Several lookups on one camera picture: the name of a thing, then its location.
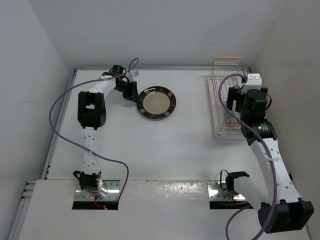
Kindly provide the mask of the blue floral plate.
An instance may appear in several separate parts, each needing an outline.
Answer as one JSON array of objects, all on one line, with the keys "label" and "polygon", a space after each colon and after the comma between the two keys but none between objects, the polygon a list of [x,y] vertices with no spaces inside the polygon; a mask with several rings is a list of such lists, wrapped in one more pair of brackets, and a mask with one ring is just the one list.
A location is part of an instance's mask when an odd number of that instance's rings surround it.
[{"label": "blue floral plate", "polygon": [[232,128],[232,129],[241,128],[241,124],[227,111],[224,112],[224,122],[227,128]]}]

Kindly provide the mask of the brown rimmed plate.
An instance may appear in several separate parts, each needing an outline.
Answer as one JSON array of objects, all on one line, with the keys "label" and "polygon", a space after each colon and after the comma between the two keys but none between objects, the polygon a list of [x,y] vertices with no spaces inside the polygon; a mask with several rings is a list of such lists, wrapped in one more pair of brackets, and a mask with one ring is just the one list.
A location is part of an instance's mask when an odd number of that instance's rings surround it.
[{"label": "brown rimmed plate", "polygon": [[161,120],[168,117],[176,108],[175,94],[163,86],[145,88],[139,94],[138,111],[147,119]]}]

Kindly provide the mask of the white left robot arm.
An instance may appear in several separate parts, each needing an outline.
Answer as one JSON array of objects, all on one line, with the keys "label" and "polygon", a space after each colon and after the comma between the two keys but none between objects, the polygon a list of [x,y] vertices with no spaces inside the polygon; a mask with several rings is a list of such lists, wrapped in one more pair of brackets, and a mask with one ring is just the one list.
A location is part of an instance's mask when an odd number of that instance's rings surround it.
[{"label": "white left robot arm", "polygon": [[78,179],[81,190],[97,199],[106,197],[108,187],[102,180],[102,168],[99,164],[98,150],[101,148],[101,133],[107,121],[105,99],[116,90],[123,93],[126,100],[139,102],[137,70],[125,73],[120,65],[114,65],[109,72],[104,72],[99,82],[87,91],[78,94],[77,120],[83,130],[85,152],[80,171],[73,175]]}]

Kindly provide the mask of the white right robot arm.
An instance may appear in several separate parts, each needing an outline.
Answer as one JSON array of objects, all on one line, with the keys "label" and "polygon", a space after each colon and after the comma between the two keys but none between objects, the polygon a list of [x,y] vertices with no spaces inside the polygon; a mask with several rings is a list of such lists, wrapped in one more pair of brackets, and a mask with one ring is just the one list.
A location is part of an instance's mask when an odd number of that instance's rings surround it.
[{"label": "white right robot arm", "polygon": [[314,213],[293,185],[279,151],[278,136],[265,117],[268,89],[233,86],[222,106],[241,126],[241,133],[255,155],[264,178],[263,192],[245,171],[228,172],[224,191],[240,194],[257,211],[261,232],[301,230]]}]

